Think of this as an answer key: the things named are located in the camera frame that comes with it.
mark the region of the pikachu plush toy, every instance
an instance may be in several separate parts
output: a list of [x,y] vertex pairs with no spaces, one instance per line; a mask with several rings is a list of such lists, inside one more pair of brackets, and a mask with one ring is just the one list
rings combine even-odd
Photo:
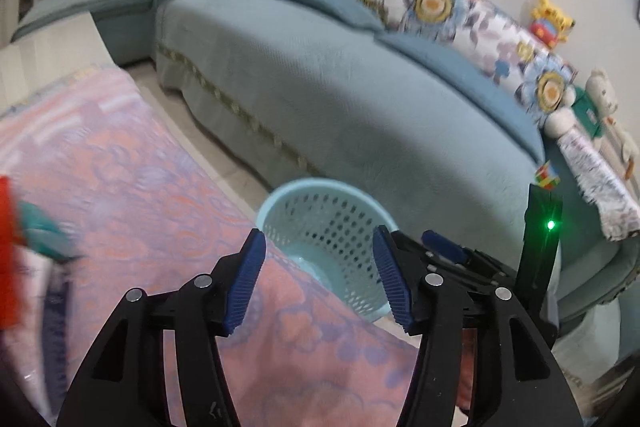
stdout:
[[538,0],[538,6],[531,11],[531,33],[550,49],[559,42],[566,42],[568,33],[575,26],[575,20],[564,15],[549,0]]

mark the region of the rubik's cube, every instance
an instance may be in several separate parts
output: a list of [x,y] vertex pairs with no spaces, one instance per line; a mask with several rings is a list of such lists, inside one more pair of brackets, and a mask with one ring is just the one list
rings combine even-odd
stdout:
[[543,189],[551,190],[560,183],[560,177],[551,166],[551,162],[546,162],[536,171],[536,184]]

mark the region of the floral blanket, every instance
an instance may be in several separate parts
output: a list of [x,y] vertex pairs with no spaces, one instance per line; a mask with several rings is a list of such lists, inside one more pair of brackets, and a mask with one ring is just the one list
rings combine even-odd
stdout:
[[577,128],[558,139],[558,147],[575,176],[582,197],[600,213],[602,233],[622,241],[640,233],[640,206],[591,140]]
[[[5,115],[0,168],[82,255],[72,266],[69,377],[128,289],[180,288],[252,228],[114,67],[79,72]],[[180,426],[172,339],[166,384]],[[253,427],[395,425],[417,356],[273,245],[243,324],[218,346],[241,423]]]

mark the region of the light blue plastic basket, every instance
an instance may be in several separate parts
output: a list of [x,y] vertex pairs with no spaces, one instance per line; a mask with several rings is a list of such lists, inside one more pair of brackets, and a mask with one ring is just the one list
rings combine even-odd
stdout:
[[300,268],[370,322],[390,311],[373,260],[372,232],[398,230],[372,197],[345,183],[306,178],[263,203],[257,227]]

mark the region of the embroidered trim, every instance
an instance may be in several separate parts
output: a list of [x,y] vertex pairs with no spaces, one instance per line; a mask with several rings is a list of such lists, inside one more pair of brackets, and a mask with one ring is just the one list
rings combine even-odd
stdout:
[[232,97],[227,95],[224,91],[220,90],[217,86],[209,81],[198,67],[185,55],[180,52],[171,50],[163,44],[157,43],[158,53],[164,55],[167,59],[183,64],[196,78],[200,86],[213,95],[220,104],[225,106],[236,117],[239,117],[249,130],[259,134],[263,139],[271,142],[273,147],[281,152],[288,160],[293,162],[299,169],[305,170],[311,176],[324,176],[320,170],[314,166],[308,159],[300,154],[294,147],[284,142],[279,136],[276,136],[272,131],[268,130],[254,115],[250,114],[240,104],[238,104]]

